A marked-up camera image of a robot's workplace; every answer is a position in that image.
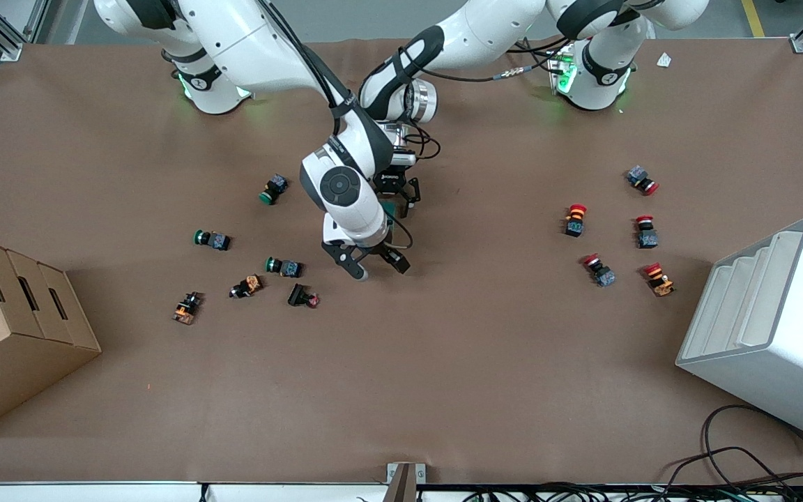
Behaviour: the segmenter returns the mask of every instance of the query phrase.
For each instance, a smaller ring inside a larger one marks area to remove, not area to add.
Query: brown box
[[[99,353],[63,271],[0,248],[0,416]]]

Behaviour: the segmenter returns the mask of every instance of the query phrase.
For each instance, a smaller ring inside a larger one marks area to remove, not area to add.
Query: white robot link
[[[379,254],[399,273],[408,270],[369,184],[399,162],[390,139],[398,127],[375,123],[268,0],[95,0],[95,8],[115,31],[159,42],[189,98],[208,114],[233,109],[244,91],[309,88],[325,96],[334,133],[300,168],[300,184],[326,213],[322,248],[357,280],[367,279],[360,265],[366,254]]]
[[[525,35],[541,10],[574,45],[562,56],[554,85],[573,104],[599,110],[624,90],[647,22],[681,29],[698,19],[708,0],[469,0],[442,22],[424,29],[377,67],[362,84],[361,104],[376,120],[406,117],[427,123],[436,114],[436,88],[422,70],[462,70],[491,63]],[[506,71],[515,77],[532,67]]]

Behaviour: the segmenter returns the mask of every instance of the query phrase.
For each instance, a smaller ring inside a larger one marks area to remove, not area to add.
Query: gray floor
[[[768,36],[786,36],[803,25],[803,0],[754,0]],[[410,38],[425,26],[458,9],[464,0],[276,0],[305,42],[348,38]],[[45,41],[54,44],[143,44],[111,31],[98,17],[92,0],[57,0],[45,23]],[[542,13],[530,38],[554,35],[552,19]],[[658,38],[746,38],[751,29],[740,0],[710,0],[704,16],[683,31],[656,28]]]

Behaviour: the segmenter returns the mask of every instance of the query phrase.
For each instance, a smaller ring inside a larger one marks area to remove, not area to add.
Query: brown table
[[[395,47],[316,50],[356,89]],[[34,46],[0,67],[0,244],[69,271],[103,349],[0,420],[0,480],[363,482],[417,460],[434,482],[656,482],[737,401],[673,360],[710,264],[803,217],[803,55],[784,39],[647,42],[627,95],[594,114],[537,71],[437,82],[443,152],[415,168],[411,271],[369,258],[363,284],[319,247],[298,184],[274,207],[256,197],[324,142],[321,99],[205,116],[158,51]],[[637,164],[653,197],[622,179]],[[589,208],[577,240],[560,232],[573,203]],[[643,213],[657,250],[635,248]],[[198,228],[234,248],[192,245]],[[609,289],[578,263],[594,252]],[[227,298],[270,255],[309,266],[318,309],[287,306],[293,280],[274,276]],[[654,261],[669,298],[638,274]],[[191,290],[207,298],[185,327],[170,314]],[[803,471],[758,416],[722,416],[713,437]]]

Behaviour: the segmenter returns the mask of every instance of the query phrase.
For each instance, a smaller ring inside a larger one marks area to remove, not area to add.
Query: small electronic component
[[[644,267],[643,273],[650,278],[650,288],[656,293],[656,296],[669,295],[675,290],[675,284],[669,280],[668,276],[662,273],[662,266],[660,266],[660,264],[656,263]]]
[[[293,286],[293,291],[290,292],[290,298],[287,299],[287,304],[290,306],[306,305],[308,308],[315,308],[321,303],[321,299],[315,293],[309,294],[306,292],[307,286],[296,284]]]
[[[185,295],[185,300],[176,306],[176,312],[172,314],[172,319],[190,326],[191,322],[194,322],[194,316],[197,315],[199,306],[200,293],[196,291],[188,293]]]
[[[659,245],[659,235],[652,226],[652,215],[637,217],[637,245],[641,249],[653,249]]]
[[[258,275],[252,274],[229,291],[229,298],[249,298],[260,289],[262,289],[262,280]]]
[[[265,271],[279,273],[281,277],[293,277],[296,279],[303,275],[303,264],[297,264],[296,261],[290,260],[276,260],[270,257],[265,260]]]
[[[643,192],[644,196],[651,196],[656,190],[659,189],[659,184],[650,180],[649,174],[646,169],[641,166],[634,166],[631,171],[627,172],[627,180],[634,185],[634,188]]]
[[[587,208],[582,204],[570,206],[569,214],[566,217],[566,235],[581,237],[584,232],[584,213],[587,213]]]
[[[593,280],[596,280],[599,286],[606,288],[615,282],[615,273],[608,266],[605,266],[599,260],[598,254],[591,254],[589,257],[584,258],[584,266],[590,269],[593,273]]]
[[[227,251],[231,244],[231,238],[217,232],[197,231],[197,233],[194,234],[194,244],[209,245],[210,248],[219,251]]]
[[[277,202],[277,196],[287,191],[287,178],[280,174],[275,174],[268,183],[265,184],[265,190],[259,194],[259,200],[272,206]]]

